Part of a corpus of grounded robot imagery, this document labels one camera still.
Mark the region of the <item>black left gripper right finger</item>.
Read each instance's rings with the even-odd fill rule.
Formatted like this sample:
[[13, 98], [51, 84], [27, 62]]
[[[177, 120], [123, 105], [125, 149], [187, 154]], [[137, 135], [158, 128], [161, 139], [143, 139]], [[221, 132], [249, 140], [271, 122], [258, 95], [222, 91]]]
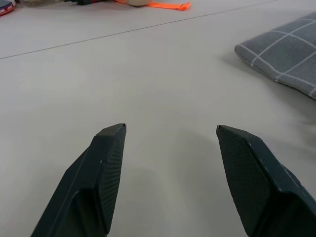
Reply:
[[248, 237], [316, 237], [316, 200], [247, 131], [218, 125], [228, 186]]

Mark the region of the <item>dark object with red stripe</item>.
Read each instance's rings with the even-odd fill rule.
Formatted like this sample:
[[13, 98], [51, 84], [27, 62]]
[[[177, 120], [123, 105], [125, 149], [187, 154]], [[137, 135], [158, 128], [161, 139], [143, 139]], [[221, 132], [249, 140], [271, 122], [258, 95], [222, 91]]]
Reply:
[[77, 5], [89, 5], [89, 4], [94, 4], [106, 0], [62, 0], [63, 2], [74, 2]]

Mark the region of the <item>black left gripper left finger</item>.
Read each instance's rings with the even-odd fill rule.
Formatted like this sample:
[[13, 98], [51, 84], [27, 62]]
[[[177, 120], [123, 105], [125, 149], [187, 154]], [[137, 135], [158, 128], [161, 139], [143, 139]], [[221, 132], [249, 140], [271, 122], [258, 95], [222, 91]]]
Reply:
[[64, 173], [31, 237], [107, 237], [116, 206], [126, 125], [102, 129]]

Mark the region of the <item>grey checked cloth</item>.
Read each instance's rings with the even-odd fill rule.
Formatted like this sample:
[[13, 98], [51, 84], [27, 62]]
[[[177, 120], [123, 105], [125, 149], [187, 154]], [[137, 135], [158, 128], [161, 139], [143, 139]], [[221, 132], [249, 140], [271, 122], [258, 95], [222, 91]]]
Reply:
[[236, 45], [235, 53], [268, 79], [316, 100], [316, 12]]

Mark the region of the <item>red white round object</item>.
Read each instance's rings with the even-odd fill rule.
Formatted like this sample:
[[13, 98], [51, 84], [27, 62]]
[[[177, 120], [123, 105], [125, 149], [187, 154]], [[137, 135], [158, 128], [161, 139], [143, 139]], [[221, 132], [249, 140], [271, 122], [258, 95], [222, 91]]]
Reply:
[[15, 9], [15, 0], [0, 0], [0, 16], [6, 15]]

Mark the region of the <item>beige round object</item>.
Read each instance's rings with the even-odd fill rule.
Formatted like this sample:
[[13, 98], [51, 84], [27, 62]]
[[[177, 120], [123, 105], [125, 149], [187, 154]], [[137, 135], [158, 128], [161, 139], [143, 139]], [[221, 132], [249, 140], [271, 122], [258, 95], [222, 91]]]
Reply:
[[152, 2], [152, 0], [126, 0], [126, 3], [134, 7], [147, 6]]

